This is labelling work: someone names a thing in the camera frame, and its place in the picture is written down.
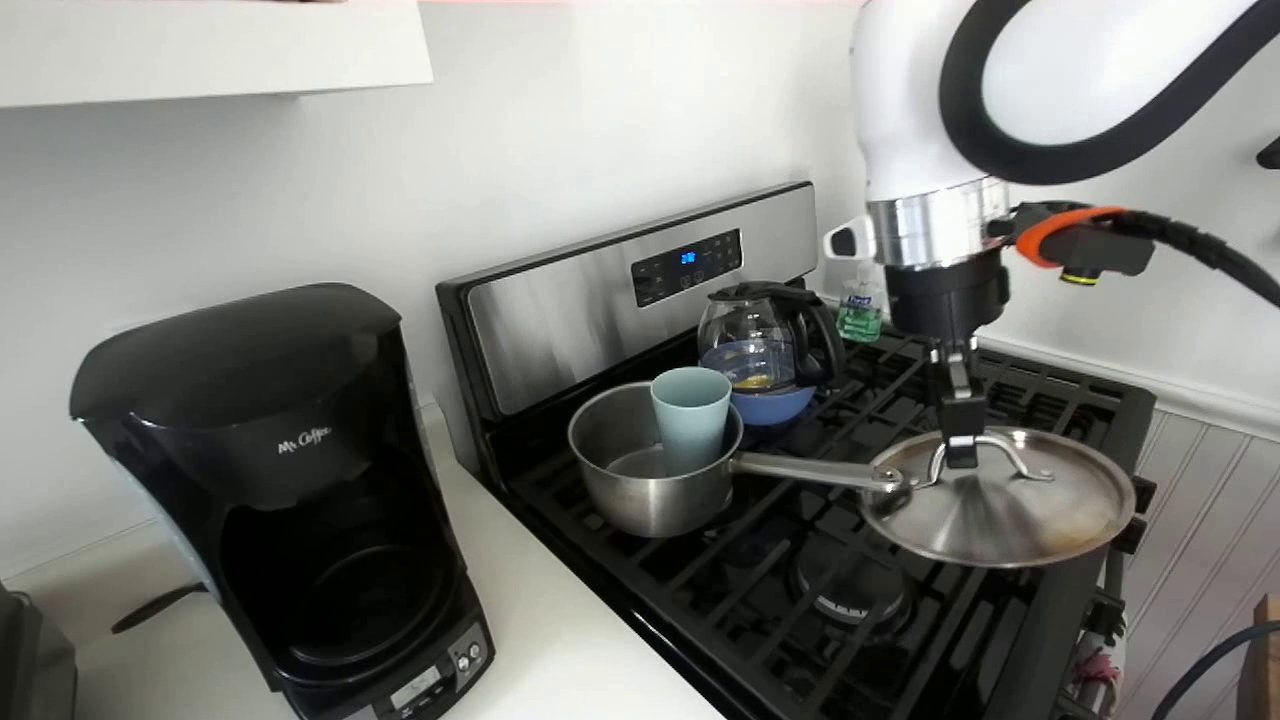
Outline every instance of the black cable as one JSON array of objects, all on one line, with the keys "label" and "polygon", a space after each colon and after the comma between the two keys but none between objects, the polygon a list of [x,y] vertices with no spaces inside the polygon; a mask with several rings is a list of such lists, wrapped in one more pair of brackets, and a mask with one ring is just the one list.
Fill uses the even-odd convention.
[{"label": "black cable", "polygon": [[137,623],[159,614],[168,604],[175,604],[175,601],[184,601],[193,593],[204,593],[204,583],[184,583],[184,589],[172,589],[172,593],[159,593],[159,595],[144,601],[142,609],[133,609],[130,614],[122,614],[111,623],[111,634],[133,632]]},{"label": "black cable", "polygon": [[1204,652],[1156,703],[1151,720],[1169,720],[1171,703],[1188,697],[1188,688],[1211,669],[1220,662],[1234,648],[1240,642],[1256,642],[1280,632],[1280,619],[1268,623],[1248,623],[1234,634],[1223,634],[1220,642],[1211,642],[1211,652]]},{"label": "black cable", "polygon": [[942,112],[961,154],[1016,183],[1078,183],[1131,164],[1185,129],[1261,49],[1280,35],[1280,0],[1252,0],[1169,88],[1115,129],[1078,143],[1023,143],[1009,137],[983,98],[998,40],[1033,0],[976,0],[961,21],[946,77]]},{"label": "black cable", "polygon": [[1263,297],[1268,304],[1280,306],[1280,278],[1271,272],[1263,272],[1256,260],[1248,260],[1243,253],[1236,253],[1228,239],[1209,234],[1209,230],[1179,225],[1179,219],[1169,219],[1169,217],[1151,217],[1151,210],[1125,210],[1111,225],[1115,225],[1115,230],[1147,234],[1147,239],[1169,245],[1185,256],[1198,256],[1204,268],[1234,275],[1236,284],[1252,287],[1256,297]]}]

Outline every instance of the gas stove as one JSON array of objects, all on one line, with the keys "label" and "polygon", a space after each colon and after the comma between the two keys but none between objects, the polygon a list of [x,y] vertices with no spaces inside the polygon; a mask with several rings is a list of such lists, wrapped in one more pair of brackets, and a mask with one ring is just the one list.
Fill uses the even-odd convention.
[{"label": "gas stove", "polygon": [[[813,186],[793,183],[441,284],[484,482],[724,714],[1109,714],[1111,697],[1078,685],[1078,662],[1125,632],[1139,525],[1058,568],[981,572],[894,549],[856,492],[818,482],[736,475],[732,502],[678,540],[618,533],[591,509],[564,444],[572,406],[691,364],[695,304],[746,275],[800,278],[813,234]],[[749,449],[874,458],[936,427],[936,383],[909,340],[849,342],[818,404]],[[1119,466],[1151,420],[1139,386],[998,351],[976,357],[976,386],[998,425],[1085,440]]]}]

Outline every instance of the black coffee maker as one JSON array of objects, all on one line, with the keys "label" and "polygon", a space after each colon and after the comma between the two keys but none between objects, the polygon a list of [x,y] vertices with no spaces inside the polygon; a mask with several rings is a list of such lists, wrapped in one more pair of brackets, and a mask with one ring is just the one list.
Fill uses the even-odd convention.
[{"label": "black coffee maker", "polygon": [[488,669],[390,304],[311,284],[111,335],[74,416],[172,516],[302,714],[441,714]]}]

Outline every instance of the white cabinet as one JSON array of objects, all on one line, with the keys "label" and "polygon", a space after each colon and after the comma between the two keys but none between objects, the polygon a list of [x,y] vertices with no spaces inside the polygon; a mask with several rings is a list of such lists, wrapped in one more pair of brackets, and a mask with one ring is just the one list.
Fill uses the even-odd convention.
[{"label": "white cabinet", "polygon": [[430,81],[415,0],[0,0],[0,107]]}]

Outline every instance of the coffee maker handle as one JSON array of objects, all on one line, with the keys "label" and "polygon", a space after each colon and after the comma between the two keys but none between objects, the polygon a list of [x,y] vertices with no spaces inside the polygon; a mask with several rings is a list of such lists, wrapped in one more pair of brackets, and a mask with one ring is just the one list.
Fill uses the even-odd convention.
[{"label": "coffee maker handle", "polygon": [[841,372],[841,360],[844,360],[844,342],[841,342],[841,330],[838,330],[838,314],[827,311],[827,304],[819,297],[808,293],[808,304],[804,304],[804,325],[800,330],[818,330],[819,340],[819,351],[826,351],[826,364],[819,364],[819,375],[818,383],[833,380]]},{"label": "coffee maker handle", "polygon": [[796,380],[826,383],[841,372],[844,342],[827,304],[804,287],[776,287],[774,300],[796,319]]}]

